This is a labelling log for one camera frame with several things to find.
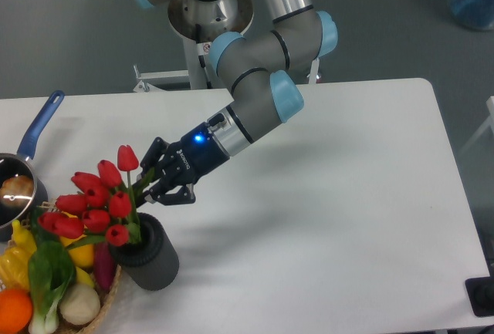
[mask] black vase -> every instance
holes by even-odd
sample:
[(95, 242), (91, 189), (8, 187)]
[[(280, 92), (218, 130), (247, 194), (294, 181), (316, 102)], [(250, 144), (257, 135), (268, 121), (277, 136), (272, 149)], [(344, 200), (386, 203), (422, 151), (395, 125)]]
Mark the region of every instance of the black vase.
[(146, 290), (160, 290), (171, 284), (178, 273), (178, 256), (163, 225), (150, 214), (139, 213), (139, 245), (109, 245), (117, 264)]

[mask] pot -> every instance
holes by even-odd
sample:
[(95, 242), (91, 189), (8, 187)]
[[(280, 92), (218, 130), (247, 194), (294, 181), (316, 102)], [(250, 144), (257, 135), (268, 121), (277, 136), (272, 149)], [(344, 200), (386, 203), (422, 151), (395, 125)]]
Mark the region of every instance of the pot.
[(48, 200), (45, 185), (35, 175), (29, 161), (34, 158), (39, 135), (65, 95), (50, 95), (24, 134), (17, 154), (0, 153), (0, 241), (12, 236), (12, 222), (22, 220), (29, 212)]
[(177, 276), (178, 255), (158, 219), (146, 213), (139, 213), (139, 219), (140, 245), (108, 248), (115, 262), (142, 289), (161, 290)]

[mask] fruit basket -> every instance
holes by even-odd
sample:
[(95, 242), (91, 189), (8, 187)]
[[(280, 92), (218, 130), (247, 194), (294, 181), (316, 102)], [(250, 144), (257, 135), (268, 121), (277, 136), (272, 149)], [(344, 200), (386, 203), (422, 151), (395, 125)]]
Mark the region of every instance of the fruit basket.
[[(42, 205), (43, 208), (46, 209), (46, 211), (58, 211), (53, 203), (45, 202)], [(29, 230), (29, 220), (23, 220), (21, 223), (21, 226), (27, 230)], [(7, 249), (15, 247), (15, 242), (13, 240), (10, 240), (7, 244)], [(96, 283), (96, 279), (94, 278), (93, 273), (90, 273), (91, 279), (94, 281), (95, 285), (95, 290), (100, 298), (100, 311), (97, 314), (97, 316), (93, 319), (93, 321), (89, 322), (88, 324), (84, 326), (74, 326), (68, 322), (66, 322), (63, 317), (59, 314), (59, 326), (57, 330), (55, 331), (55, 334), (90, 334), (92, 333), (98, 326), (99, 324), (104, 320), (105, 316), (108, 313), (108, 310), (110, 309), (113, 300), (115, 299), (115, 295), (117, 293), (118, 285), (120, 282), (120, 276), (121, 276), (121, 267), (118, 265), (117, 270), (115, 273), (115, 277), (113, 278), (113, 283), (110, 287), (110, 290), (108, 292), (105, 292), (102, 290), (98, 284)], [(5, 289), (5, 285), (0, 279), (0, 292)], [(23, 331), (20, 333), (27, 333), (28, 329), (24, 328)]]

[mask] red vegetable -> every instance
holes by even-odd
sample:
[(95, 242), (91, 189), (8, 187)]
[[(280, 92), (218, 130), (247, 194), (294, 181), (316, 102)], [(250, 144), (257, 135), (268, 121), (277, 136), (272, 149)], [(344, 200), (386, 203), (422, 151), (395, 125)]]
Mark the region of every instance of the red vegetable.
[(98, 243), (94, 250), (94, 267), (93, 273), (96, 283), (108, 292), (113, 284), (117, 264), (110, 254), (107, 243)]

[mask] saucepan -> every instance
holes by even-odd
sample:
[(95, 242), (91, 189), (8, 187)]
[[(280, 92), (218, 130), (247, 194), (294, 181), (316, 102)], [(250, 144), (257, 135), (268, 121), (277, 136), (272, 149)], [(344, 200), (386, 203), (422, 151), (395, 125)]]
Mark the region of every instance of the saucepan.
[(34, 207), (48, 200), (45, 185), (29, 161), (34, 158), (39, 135), (64, 96), (59, 90), (50, 95), (25, 132), (17, 154), (0, 153), (0, 241), (10, 239), (14, 220), (26, 218)]

